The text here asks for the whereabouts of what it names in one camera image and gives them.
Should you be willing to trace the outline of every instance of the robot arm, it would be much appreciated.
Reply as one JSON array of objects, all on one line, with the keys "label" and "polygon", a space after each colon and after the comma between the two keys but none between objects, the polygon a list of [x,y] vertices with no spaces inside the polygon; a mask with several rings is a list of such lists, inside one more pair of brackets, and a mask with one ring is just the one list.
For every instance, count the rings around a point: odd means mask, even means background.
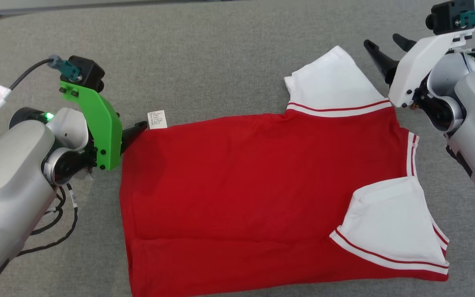
[{"label": "robot arm", "polygon": [[394,34],[407,52],[400,61],[369,40],[364,46],[390,85],[390,101],[422,109],[475,184],[475,51],[459,49],[475,30],[474,2],[435,5],[426,24],[436,36],[415,42]]},{"label": "robot arm", "polygon": [[104,73],[92,60],[53,60],[49,66],[62,72],[63,97],[77,102],[82,112],[62,108],[52,115],[25,107],[0,138],[0,273],[23,249],[57,186],[94,167],[117,167],[120,155],[148,125],[139,122],[122,130],[119,115],[98,94]]}]

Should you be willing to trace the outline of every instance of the care label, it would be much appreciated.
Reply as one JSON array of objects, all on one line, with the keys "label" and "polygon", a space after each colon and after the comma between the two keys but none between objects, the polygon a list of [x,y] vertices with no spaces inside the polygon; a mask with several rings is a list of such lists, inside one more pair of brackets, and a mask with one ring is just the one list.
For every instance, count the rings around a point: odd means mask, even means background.
[{"label": "care label", "polygon": [[164,111],[152,111],[148,113],[148,124],[150,129],[168,128]]}]

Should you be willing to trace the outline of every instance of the white sleeve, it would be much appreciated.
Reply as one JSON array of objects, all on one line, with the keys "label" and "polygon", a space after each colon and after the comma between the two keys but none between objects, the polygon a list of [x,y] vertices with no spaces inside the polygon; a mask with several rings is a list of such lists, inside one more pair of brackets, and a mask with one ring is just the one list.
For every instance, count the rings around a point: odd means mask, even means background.
[{"label": "white sleeve", "polygon": [[286,77],[285,85],[291,95],[289,105],[317,111],[353,109],[388,101],[340,46]]},{"label": "white sleeve", "polygon": [[356,190],[330,237],[348,252],[390,269],[448,273],[448,239],[433,221],[417,177]]}]

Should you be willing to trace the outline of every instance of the green light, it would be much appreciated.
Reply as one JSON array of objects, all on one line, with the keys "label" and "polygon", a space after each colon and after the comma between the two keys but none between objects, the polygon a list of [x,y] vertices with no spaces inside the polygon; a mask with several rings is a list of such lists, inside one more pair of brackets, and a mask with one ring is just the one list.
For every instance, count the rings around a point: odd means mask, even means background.
[{"label": "green light", "polygon": [[45,115],[45,118],[47,119],[47,121],[52,120],[52,118],[54,117],[54,115],[52,113],[44,113],[44,115]]}]

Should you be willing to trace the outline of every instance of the gray fabric surface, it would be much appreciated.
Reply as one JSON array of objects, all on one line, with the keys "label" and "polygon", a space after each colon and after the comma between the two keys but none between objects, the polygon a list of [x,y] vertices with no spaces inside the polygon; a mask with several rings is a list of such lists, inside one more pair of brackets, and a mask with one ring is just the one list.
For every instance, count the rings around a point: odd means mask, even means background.
[{"label": "gray fabric surface", "polygon": [[[0,20],[0,84],[52,53],[94,59],[106,71],[103,96],[124,125],[166,110],[169,125],[248,113],[282,113],[289,100],[283,77],[335,45],[349,52],[384,95],[388,89],[362,47],[369,38],[393,58],[403,53],[393,33],[430,36],[424,19],[433,0],[255,0],[49,12]],[[0,136],[19,107],[57,111],[55,71],[42,67],[22,82],[0,111]],[[447,156],[444,140],[422,112],[398,110],[417,133],[417,171],[428,206],[450,237],[445,283],[411,279],[289,285],[227,297],[475,296],[475,190]],[[0,277],[0,296],[128,296],[118,192],[121,170],[73,182],[79,196],[76,231],[62,245],[13,260]],[[61,224],[27,246],[58,239]]]}]

